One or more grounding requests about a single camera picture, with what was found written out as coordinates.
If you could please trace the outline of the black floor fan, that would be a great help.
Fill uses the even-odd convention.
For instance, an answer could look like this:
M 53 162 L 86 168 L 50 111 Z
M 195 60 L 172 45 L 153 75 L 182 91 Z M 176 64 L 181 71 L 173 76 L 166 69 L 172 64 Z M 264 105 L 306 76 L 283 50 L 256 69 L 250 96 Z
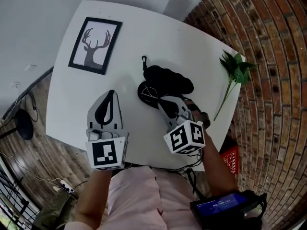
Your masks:
M 15 128 L 0 135 L 0 140 L 14 132 L 18 132 L 20 137 L 24 140 L 31 140 L 34 134 L 34 129 L 30 115 L 24 109 L 20 109 L 16 112 L 14 121 Z

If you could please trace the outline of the green artificial leaf sprig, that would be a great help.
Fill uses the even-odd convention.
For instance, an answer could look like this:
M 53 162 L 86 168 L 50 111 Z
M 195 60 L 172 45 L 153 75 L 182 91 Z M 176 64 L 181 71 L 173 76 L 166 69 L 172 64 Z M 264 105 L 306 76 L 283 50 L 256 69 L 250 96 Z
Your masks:
M 228 75 L 228 85 L 224 94 L 224 98 L 222 103 L 214 116 L 214 121 L 217 119 L 224 103 L 226 102 L 228 96 L 232 92 L 232 90 L 238 85 L 246 85 L 249 81 L 251 81 L 250 71 L 257 67 L 256 64 L 252 64 L 249 62 L 245 62 L 242 59 L 241 54 L 238 52 L 234 56 L 228 53 L 227 51 L 223 51 L 222 58 L 219 58 L 221 65 L 227 72 Z

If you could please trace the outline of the black device with blue screen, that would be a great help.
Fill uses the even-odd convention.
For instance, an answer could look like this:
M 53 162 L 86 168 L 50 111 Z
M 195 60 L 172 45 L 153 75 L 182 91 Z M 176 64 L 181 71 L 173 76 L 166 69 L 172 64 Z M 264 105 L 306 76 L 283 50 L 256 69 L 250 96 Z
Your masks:
M 202 230 L 261 230 L 267 194 L 234 190 L 190 203 Z

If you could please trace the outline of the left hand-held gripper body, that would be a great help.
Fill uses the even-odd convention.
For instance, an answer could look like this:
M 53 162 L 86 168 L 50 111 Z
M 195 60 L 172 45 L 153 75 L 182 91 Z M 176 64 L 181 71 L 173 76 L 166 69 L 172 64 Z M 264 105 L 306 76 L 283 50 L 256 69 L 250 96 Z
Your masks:
M 87 129 L 86 153 L 92 169 L 125 168 L 129 133 L 123 129 Z

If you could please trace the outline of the person's right hand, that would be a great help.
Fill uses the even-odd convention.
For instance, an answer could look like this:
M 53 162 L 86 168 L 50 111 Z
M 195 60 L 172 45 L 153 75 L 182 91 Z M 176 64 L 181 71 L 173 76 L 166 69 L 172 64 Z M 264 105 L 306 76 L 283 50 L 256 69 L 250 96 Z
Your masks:
M 206 130 L 211 125 L 208 114 L 206 112 L 201 111 L 191 99 L 184 99 L 184 102 L 187 108 L 191 111 L 193 121 L 201 121 L 204 130 Z

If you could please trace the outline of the person's left forearm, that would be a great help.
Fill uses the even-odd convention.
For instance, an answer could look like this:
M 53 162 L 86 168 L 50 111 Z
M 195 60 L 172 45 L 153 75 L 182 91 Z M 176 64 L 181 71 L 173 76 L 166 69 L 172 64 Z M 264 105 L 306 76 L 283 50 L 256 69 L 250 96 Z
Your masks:
M 112 171 L 92 172 L 77 202 L 76 221 L 87 224 L 92 229 L 100 226 L 111 178 Z

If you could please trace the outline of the black glasses case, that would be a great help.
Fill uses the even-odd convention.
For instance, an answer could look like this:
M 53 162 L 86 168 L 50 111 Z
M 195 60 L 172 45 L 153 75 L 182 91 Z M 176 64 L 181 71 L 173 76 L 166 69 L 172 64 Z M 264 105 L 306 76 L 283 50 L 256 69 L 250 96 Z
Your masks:
M 192 81 L 183 75 L 158 65 L 147 66 L 147 56 L 142 56 L 144 81 L 138 86 L 137 95 L 145 104 L 157 109 L 158 100 L 165 96 L 183 97 L 194 91 Z M 142 87 L 150 86 L 156 89 L 159 99 L 153 103 L 141 99 Z

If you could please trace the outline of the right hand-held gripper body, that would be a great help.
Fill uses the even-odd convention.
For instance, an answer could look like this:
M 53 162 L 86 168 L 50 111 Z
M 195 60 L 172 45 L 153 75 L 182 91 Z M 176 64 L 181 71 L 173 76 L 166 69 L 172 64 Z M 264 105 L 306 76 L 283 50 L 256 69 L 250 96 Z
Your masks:
M 177 116 L 176 127 L 168 128 L 164 140 L 172 154 L 191 154 L 205 146 L 202 122 L 194 122 L 191 111 L 189 117 Z

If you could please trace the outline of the black metal rack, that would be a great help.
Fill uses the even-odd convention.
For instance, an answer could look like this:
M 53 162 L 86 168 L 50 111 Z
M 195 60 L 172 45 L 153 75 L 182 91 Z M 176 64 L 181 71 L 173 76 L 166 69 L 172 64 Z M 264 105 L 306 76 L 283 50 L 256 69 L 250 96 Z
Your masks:
M 0 229 L 32 229 L 40 209 L 22 193 L 20 182 L 9 178 L 0 167 Z

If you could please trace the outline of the olive green bag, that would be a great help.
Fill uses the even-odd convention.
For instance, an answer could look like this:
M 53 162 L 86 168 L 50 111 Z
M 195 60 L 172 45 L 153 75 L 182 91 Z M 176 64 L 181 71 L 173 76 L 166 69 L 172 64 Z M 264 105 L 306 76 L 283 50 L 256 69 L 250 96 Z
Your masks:
M 76 197 L 59 191 L 50 201 L 44 204 L 36 216 L 31 230 L 64 230 L 71 220 Z

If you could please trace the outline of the person's right forearm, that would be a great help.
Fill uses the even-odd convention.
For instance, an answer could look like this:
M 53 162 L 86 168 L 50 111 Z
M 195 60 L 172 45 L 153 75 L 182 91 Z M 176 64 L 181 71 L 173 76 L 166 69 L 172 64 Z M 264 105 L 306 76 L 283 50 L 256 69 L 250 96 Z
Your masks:
M 202 148 L 202 163 L 211 194 L 217 196 L 230 193 L 234 190 L 238 191 L 234 175 L 221 158 L 206 130 L 204 130 L 204 139 L 205 146 Z

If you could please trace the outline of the thin wire-frame glasses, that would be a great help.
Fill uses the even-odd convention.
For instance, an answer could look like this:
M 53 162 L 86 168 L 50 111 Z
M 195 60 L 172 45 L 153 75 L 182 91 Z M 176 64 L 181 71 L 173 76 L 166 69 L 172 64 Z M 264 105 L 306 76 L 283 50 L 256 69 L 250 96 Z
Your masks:
M 155 88 L 144 85 L 141 90 L 141 99 L 153 103 L 159 99 Z

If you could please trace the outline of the red fire equipment box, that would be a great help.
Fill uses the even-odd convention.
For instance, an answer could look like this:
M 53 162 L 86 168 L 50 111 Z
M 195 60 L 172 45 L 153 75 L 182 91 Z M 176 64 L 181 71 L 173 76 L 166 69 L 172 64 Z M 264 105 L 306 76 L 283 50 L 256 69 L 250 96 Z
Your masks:
M 227 167 L 232 174 L 239 173 L 239 152 L 238 145 L 234 145 L 226 151 L 223 151 L 221 154 L 223 161 L 226 163 Z

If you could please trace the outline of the white table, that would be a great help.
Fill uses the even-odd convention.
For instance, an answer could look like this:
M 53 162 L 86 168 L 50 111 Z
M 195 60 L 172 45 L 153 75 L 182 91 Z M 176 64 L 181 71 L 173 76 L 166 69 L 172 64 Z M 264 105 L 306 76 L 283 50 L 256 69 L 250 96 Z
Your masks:
M 105 75 L 69 67 L 77 36 L 86 18 L 121 22 Z M 220 149 L 239 97 L 235 85 L 224 98 L 228 75 L 220 64 L 223 52 L 235 50 L 188 24 L 137 7 L 82 1 L 63 37 L 52 72 L 46 114 L 46 134 L 79 149 L 87 142 L 87 113 L 99 96 L 118 94 L 124 127 L 129 132 L 128 162 L 167 169 L 194 163 L 195 157 L 175 155 L 165 141 L 167 126 L 160 112 L 141 102 L 137 88 L 143 81 L 142 56 L 148 63 L 189 78 L 189 95 L 209 115 L 207 133 Z

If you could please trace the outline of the person's pink clothing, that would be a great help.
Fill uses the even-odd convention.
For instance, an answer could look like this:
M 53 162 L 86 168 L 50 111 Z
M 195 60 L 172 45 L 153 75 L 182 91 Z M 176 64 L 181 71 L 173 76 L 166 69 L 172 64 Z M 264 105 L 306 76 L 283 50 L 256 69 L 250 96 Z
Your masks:
M 148 166 L 112 175 L 100 226 L 74 220 L 64 230 L 201 230 L 189 204 L 192 187 L 182 176 Z

